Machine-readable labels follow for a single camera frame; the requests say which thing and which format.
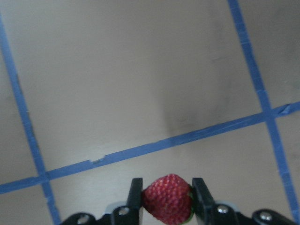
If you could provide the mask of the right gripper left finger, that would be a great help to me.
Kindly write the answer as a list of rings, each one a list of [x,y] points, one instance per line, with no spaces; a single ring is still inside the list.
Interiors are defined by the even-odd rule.
[[[112,225],[141,225],[142,224],[142,190],[143,179],[134,178],[125,205],[116,207],[112,211]]]

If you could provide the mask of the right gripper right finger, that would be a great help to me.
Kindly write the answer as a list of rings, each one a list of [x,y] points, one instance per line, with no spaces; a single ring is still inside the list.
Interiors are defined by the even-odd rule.
[[[216,202],[202,178],[192,179],[193,207],[200,225],[235,225],[237,218],[230,205]]]

